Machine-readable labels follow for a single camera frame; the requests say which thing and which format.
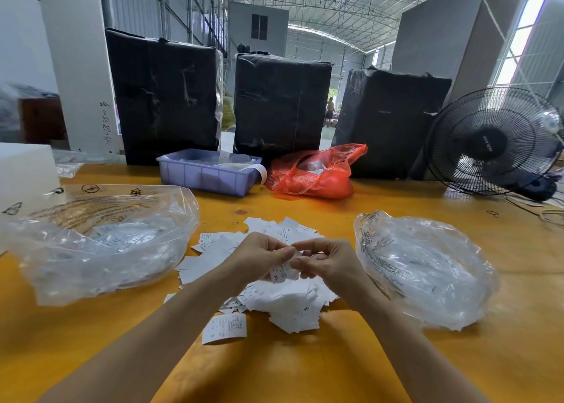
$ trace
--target hand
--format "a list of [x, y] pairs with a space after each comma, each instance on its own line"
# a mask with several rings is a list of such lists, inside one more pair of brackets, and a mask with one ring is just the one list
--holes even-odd
[[271, 236], [252, 232], [225, 259], [222, 266], [228, 268], [236, 278], [241, 293], [247, 284], [264, 278], [274, 266], [287, 262], [295, 253], [295, 248]]
[[317, 238], [292, 246], [305, 250], [304, 256], [290, 261], [292, 268], [301, 271], [302, 278], [320, 276], [327, 287], [346, 301], [352, 293], [374, 289], [374, 283], [347, 240]]

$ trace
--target wooden tabletop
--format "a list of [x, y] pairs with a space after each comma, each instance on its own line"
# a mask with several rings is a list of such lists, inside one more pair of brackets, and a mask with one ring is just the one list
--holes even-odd
[[[160, 179], [158, 168], [86, 165], [64, 183], [150, 185]], [[436, 182], [364, 180], [354, 187], [342, 201], [277, 195], [258, 185], [242, 199], [196, 191], [202, 224], [191, 245], [200, 232], [245, 232], [247, 216], [288, 216], [352, 243], [353, 219], [377, 209], [450, 223], [482, 247], [500, 272], [501, 290], [479, 323], [425, 334], [494, 402], [564, 401], [564, 230], [503, 200], [453, 198]], [[33, 402], [160, 307], [167, 293], [178, 291], [177, 277], [171, 272], [154, 285], [38, 307], [16, 259], [4, 255], [0, 401]], [[206, 346], [197, 340], [153, 402], [409, 401], [371, 330], [340, 300], [324, 309], [316, 331], [288, 335], [266, 313], [250, 313], [247, 321], [246, 339]]]

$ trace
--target black bundle on box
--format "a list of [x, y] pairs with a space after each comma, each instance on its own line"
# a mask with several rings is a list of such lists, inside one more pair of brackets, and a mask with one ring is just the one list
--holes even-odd
[[268, 166], [287, 153], [317, 150], [331, 64], [240, 53], [235, 72], [235, 149]]
[[215, 48], [106, 29], [109, 62], [128, 164], [157, 165], [221, 140], [223, 58]]
[[352, 177], [405, 179], [451, 80], [368, 68], [349, 72], [332, 145], [362, 143]]

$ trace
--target fan logo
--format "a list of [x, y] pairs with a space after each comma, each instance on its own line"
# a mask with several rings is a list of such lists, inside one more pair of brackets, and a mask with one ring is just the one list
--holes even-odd
[[490, 152], [493, 152], [494, 150], [492, 149], [492, 146], [491, 146], [490, 142], [488, 141], [488, 137], [483, 136], [482, 138], [484, 139], [484, 142], [486, 143], [486, 147], [488, 148], [488, 150]]

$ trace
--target dark window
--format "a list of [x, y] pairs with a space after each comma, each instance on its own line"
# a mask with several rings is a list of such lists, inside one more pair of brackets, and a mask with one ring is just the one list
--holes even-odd
[[266, 40], [268, 31], [268, 17], [266, 15], [253, 14], [250, 25], [250, 36], [253, 39]]

